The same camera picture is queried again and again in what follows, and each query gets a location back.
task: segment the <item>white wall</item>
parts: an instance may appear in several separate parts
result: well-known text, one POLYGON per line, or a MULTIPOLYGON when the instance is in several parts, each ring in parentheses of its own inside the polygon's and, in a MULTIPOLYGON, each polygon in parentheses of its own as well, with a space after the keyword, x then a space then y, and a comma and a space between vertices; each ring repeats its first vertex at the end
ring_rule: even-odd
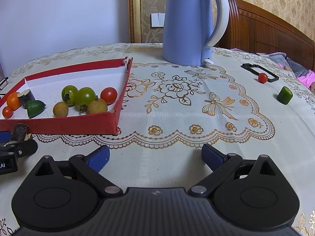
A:
POLYGON ((5 76, 44 55, 115 42, 130 42, 128 0, 0 0, 5 76))

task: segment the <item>tomato stem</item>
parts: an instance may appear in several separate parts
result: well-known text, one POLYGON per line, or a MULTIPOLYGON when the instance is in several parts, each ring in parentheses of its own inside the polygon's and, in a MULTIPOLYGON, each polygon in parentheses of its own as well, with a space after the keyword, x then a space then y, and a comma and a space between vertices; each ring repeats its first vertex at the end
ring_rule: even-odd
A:
POLYGON ((80 113, 81 112, 87 112, 88 111, 88 107, 86 105, 81 105, 80 106, 80 113))

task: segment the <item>green cucumber piece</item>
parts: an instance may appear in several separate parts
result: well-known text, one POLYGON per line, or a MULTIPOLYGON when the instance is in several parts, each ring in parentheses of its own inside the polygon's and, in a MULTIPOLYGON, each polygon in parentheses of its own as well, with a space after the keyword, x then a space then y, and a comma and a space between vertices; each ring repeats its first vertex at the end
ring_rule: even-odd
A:
POLYGON ((45 110, 45 104, 40 100, 30 100, 26 103, 27 115, 31 119, 45 110))
POLYGON ((287 105, 289 104, 292 97, 293 97, 292 91, 286 86, 284 86, 279 92, 277 99, 282 104, 287 105))

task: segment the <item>lace tablecloth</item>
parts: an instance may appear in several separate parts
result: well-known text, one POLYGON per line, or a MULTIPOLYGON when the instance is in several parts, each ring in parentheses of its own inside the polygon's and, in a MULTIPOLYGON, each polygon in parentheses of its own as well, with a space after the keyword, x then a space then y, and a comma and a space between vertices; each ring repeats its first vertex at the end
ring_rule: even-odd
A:
POLYGON ((291 72, 257 55, 214 48, 214 65, 189 67, 164 61, 161 51, 161 44, 97 45, 45 56, 11 73, 7 91, 23 77, 41 71, 133 57, 118 135, 35 134, 37 153, 19 159, 18 172, 0 176, 0 236, 18 228, 12 196, 45 154, 65 160, 106 144, 111 157, 100 174, 123 190, 128 186, 188 189, 211 172, 201 160, 204 143, 245 159, 270 155, 300 199, 293 227, 301 234, 315 234, 311 177, 315 96, 291 72), (280 80, 260 84, 240 67, 243 63, 260 64, 280 80), (294 93, 287 106, 276 99, 283 86, 294 93))

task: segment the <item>wooden stick piece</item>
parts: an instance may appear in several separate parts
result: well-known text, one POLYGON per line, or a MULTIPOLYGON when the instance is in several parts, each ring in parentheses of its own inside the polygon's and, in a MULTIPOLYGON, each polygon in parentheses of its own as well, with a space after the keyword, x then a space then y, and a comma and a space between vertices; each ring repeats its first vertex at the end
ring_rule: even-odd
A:
POLYGON ((28 126, 26 124, 19 123, 15 125, 9 143, 24 141, 27 130, 28 126))
POLYGON ((22 91, 17 95, 18 99, 20 100, 22 106, 24 109, 27 109, 26 103, 30 100, 35 100, 33 93, 31 92, 30 89, 27 89, 25 91, 22 91))

